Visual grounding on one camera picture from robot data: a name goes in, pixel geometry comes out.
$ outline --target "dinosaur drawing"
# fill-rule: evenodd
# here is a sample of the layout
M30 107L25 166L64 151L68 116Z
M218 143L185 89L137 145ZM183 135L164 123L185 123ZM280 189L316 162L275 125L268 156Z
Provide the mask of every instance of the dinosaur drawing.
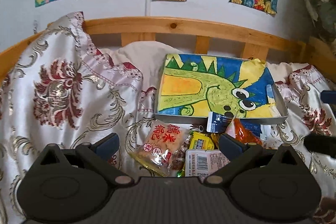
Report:
M250 101L254 94L241 89L241 85L247 80L233 82L234 72L224 78L224 68L217 73L214 63L207 70L202 64L195 62L185 63L181 68L174 57L164 69L164 74L174 77L192 78L200 82L200 90L194 94L161 95L158 111L174 107L182 107L180 115L191 116L194 113L193 104L207 100L209 109L213 112L233 117L245 117L246 111L254 110L258 103Z

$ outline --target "dinosaur eye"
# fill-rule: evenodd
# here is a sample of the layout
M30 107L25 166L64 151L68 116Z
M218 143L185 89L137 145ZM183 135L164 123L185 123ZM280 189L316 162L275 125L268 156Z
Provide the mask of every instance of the dinosaur eye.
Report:
M248 91L243 90L243 89L234 89L232 90L232 94L234 97L237 97L241 100L244 100L249 97Z
M256 109L257 107L255 103L251 102L250 100L246 100L246 99L241 100L239 102L239 105L244 110L253 110L253 109Z

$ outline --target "orange snack package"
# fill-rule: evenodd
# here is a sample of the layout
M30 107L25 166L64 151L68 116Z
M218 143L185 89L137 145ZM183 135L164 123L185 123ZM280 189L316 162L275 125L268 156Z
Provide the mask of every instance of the orange snack package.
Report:
M167 177L172 169L172 160L189 134L188 129L156 120L144 144L131 152L131 156L146 168Z
M250 130L244 128L238 118L234 118L228 125L226 134L240 141L241 143L257 143L263 145L262 141Z

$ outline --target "wooden bed rail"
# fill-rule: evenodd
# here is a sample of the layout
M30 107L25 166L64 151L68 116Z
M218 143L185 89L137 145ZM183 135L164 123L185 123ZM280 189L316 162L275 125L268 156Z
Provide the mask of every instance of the wooden bed rail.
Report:
M292 62L315 65L325 72L326 76L336 81L335 73L331 70L331 66L336 68L336 61L325 59L321 53L315 53L314 46L226 23L170 17L119 17L86 20L83 28L89 35L121 33L122 46L135 41L155 41L156 33L171 33L194 35L196 37L194 53L198 54L207 54L211 38L245 43L240 57L246 59L266 60L268 50L272 48L288 52ZM35 34L2 52L0 54L2 64L6 64L10 69L26 46L40 34Z

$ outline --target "white satin fabric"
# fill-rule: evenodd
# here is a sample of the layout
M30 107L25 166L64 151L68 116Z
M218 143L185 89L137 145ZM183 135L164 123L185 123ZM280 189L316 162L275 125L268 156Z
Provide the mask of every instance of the white satin fabric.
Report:
M81 13L54 22L27 47L2 83L0 224L24 220L16 191L48 143L68 149L116 132L120 148L109 162L134 178L154 175L128 153L143 144L154 120L154 96L165 55L181 52L159 42L136 42L115 52L98 50L82 23ZM323 195L333 197L335 160L310 154L302 140L310 131L333 135L335 118L330 106L320 101L319 92L334 85L309 67L291 73L288 83L278 87L290 116L282 125L263 128L265 146L292 144ZM184 126L202 130L199 125ZM328 216L317 220L332 219Z

